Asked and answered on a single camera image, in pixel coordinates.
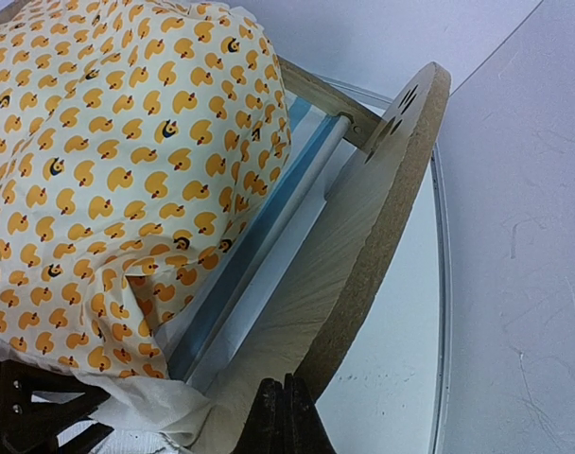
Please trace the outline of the wooden striped pet bed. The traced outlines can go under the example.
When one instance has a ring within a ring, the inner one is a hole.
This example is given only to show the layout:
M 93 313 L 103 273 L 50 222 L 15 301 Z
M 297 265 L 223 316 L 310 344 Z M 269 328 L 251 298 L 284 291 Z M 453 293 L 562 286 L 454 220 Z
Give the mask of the wooden striped pet bed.
M 279 181 L 193 303 L 155 332 L 169 376 L 211 409 L 197 440 L 161 448 L 234 453 L 260 382 L 300 377 L 315 403 L 365 321 L 405 230 L 450 89 L 425 65 L 383 114 L 278 57 L 290 155 Z M 51 371 L 61 375 L 74 375 Z

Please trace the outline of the duck print mattress cushion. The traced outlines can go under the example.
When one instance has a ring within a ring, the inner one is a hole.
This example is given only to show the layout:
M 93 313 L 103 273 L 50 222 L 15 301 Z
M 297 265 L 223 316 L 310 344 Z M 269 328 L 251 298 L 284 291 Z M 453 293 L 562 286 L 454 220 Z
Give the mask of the duck print mattress cushion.
M 98 420 L 197 440 L 211 409 L 155 332 L 279 181 L 264 28 L 185 1 L 29 1 L 0 24 L 0 359 L 103 387 Z

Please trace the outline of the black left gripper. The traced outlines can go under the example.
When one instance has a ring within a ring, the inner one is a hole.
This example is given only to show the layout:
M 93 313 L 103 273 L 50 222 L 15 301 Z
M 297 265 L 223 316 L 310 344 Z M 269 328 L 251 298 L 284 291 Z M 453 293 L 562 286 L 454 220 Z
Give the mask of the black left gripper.
M 91 414 L 109 399 L 70 375 L 0 361 L 0 453 L 88 453 L 113 433 Z

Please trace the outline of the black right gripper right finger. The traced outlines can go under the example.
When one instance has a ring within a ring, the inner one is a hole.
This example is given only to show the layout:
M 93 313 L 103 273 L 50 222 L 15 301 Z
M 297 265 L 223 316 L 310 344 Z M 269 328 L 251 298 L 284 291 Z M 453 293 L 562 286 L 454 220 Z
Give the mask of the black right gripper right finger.
M 335 454 L 315 403 L 300 377 L 285 376 L 284 452 L 287 454 Z

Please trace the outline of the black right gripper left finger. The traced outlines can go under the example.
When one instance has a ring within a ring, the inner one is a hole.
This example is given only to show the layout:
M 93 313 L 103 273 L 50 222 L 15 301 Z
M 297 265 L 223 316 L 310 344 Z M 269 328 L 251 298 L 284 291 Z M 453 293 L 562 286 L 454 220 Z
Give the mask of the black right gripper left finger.
M 285 452 L 285 396 L 283 385 L 272 378 L 260 382 L 235 454 Z

